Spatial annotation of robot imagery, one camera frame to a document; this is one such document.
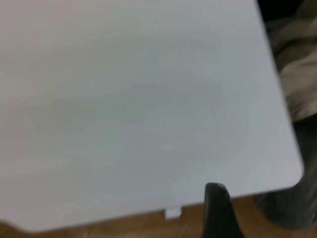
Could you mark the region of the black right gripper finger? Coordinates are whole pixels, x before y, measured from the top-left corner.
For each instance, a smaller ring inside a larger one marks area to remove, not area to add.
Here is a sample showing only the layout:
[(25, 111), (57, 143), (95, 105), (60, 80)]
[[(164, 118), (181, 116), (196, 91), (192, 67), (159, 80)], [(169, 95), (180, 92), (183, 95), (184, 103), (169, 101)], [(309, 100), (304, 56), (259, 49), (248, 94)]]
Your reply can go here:
[(202, 238), (243, 238), (231, 197), (222, 184), (205, 186)]

